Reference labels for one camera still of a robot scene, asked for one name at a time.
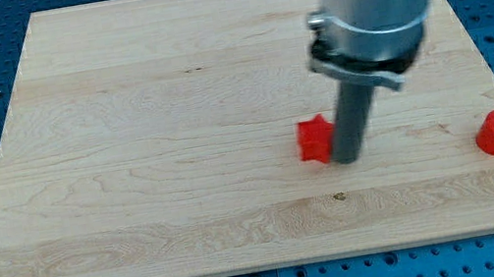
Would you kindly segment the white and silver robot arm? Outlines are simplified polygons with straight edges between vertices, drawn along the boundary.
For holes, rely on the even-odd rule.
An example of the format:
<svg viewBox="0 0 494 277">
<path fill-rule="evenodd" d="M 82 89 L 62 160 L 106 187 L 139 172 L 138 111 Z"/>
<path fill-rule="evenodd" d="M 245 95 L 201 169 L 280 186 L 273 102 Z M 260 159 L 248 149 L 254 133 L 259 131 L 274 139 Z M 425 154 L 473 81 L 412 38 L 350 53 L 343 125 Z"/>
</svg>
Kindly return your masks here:
<svg viewBox="0 0 494 277">
<path fill-rule="evenodd" d="M 309 68 L 339 83 L 331 159 L 355 162 L 374 89 L 401 89 L 425 33 L 430 0 L 320 0 Z"/>
</svg>

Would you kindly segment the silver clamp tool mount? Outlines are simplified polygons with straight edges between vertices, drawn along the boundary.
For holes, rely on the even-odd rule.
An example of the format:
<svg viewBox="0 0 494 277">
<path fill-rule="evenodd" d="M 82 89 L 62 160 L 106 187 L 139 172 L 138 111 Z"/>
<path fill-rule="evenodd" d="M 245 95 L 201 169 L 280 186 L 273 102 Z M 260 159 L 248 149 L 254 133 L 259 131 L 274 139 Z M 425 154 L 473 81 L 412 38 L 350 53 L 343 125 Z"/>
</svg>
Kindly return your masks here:
<svg viewBox="0 0 494 277">
<path fill-rule="evenodd" d="M 420 46 L 415 21 L 366 30 L 315 11 L 307 15 L 306 26 L 315 33 L 309 45 L 309 69 L 350 85 L 400 90 Z"/>
</svg>

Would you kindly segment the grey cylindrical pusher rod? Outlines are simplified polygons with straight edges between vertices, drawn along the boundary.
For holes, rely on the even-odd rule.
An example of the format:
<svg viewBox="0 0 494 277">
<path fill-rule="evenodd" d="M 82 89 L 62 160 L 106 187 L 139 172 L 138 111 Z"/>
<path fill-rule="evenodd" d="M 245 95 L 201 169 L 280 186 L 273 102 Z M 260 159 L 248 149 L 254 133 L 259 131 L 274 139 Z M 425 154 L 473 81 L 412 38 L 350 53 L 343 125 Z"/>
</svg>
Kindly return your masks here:
<svg viewBox="0 0 494 277">
<path fill-rule="evenodd" d="M 332 161 L 347 165 L 358 160 L 373 93 L 373 86 L 340 82 L 331 142 Z"/>
</svg>

